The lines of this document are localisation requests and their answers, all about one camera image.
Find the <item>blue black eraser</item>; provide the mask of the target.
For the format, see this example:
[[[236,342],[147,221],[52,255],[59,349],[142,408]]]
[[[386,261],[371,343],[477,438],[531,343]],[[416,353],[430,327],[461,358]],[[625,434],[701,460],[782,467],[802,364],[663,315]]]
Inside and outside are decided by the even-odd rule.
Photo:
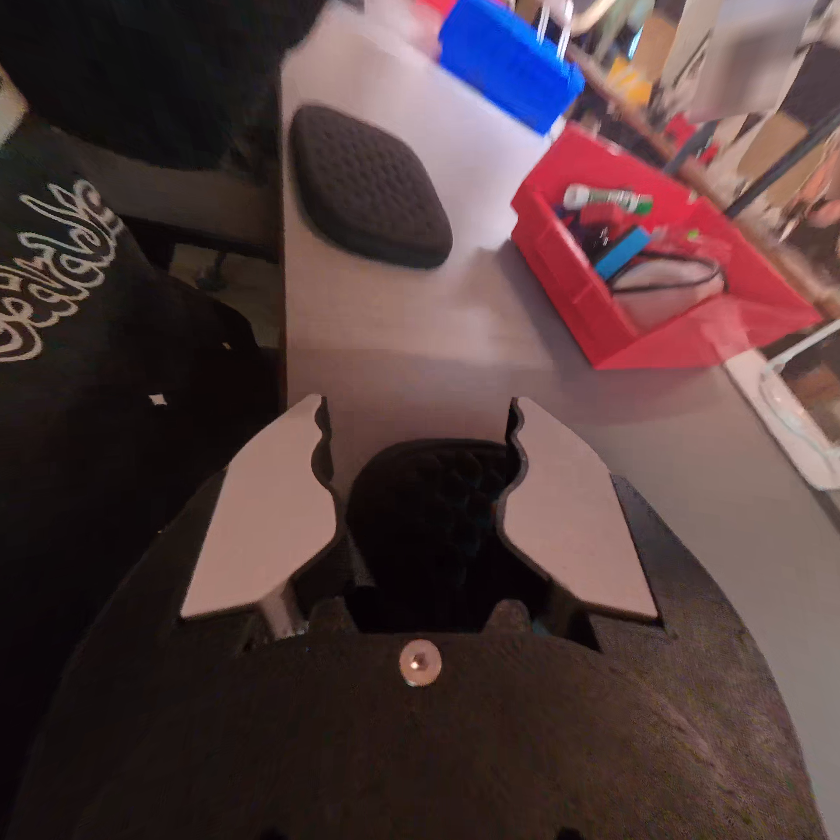
[[[650,241],[651,234],[644,227],[628,228],[591,259],[594,272],[604,281],[612,280],[644,251]]]

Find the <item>blue plastic bin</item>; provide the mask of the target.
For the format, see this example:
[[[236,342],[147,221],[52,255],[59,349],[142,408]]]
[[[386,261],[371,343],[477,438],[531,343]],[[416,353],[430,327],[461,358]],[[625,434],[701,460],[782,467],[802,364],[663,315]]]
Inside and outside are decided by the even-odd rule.
[[[581,69],[499,2],[458,1],[438,43],[442,68],[542,137],[585,88]]]

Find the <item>black dimpled pad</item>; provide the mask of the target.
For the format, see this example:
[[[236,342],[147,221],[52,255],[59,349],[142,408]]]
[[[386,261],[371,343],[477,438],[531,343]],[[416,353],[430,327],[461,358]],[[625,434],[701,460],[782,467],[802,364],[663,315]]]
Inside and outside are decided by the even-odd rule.
[[[477,439],[396,444],[362,468],[345,521],[366,576],[344,595],[362,632],[478,633],[505,600],[538,617],[550,584],[497,534],[509,478],[506,447]]]
[[[402,140],[308,102],[294,113],[290,162],[297,199],[322,238],[353,255],[415,270],[445,263],[452,227],[432,179]]]

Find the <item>white plastic bottle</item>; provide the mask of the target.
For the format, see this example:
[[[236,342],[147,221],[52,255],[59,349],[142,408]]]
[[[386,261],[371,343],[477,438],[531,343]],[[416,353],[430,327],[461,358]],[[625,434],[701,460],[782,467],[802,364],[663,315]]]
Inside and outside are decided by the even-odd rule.
[[[655,255],[621,269],[607,286],[625,317],[645,333],[722,294],[728,283],[716,261]]]

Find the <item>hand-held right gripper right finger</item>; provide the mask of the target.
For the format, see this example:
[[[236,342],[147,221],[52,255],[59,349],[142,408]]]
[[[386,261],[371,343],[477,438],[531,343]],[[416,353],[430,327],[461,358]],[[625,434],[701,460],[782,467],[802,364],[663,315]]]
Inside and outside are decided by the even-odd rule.
[[[655,623],[658,608],[613,476],[532,399],[511,399],[513,476],[497,505],[501,542],[587,612]]]

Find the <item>green white marker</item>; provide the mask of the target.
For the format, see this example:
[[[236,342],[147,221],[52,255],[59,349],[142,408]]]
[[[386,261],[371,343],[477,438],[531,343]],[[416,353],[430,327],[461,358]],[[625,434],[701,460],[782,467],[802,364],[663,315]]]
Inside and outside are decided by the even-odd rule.
[[[651,195],[619,188],[605,188],[573,183],[562,198],[565,210],[580,212],[584,207],[609,204],[635,215],[648,215],[654,207]]]

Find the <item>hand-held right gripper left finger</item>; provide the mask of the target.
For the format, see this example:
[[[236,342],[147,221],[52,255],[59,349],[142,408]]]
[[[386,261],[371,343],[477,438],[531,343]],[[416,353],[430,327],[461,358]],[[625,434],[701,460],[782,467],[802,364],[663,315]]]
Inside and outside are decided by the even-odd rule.
[[[193,621],[255,611],[307,623],[302,575],[340,539],[327,399],[309,394],[228,464],[181,606]]]

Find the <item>red plastic bin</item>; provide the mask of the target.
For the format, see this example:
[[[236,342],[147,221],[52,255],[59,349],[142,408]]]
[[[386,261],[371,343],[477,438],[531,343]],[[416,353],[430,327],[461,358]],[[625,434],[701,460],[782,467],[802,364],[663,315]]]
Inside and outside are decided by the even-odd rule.
[[[647,230],[697,230],[723,245],[727,289],[650,329],[616,302],[553,207],[572,184],[653,198]],[[707,368],[818,324],[822,314],[704,196],[568,123],[511,201],[511,239],[597,370]]]

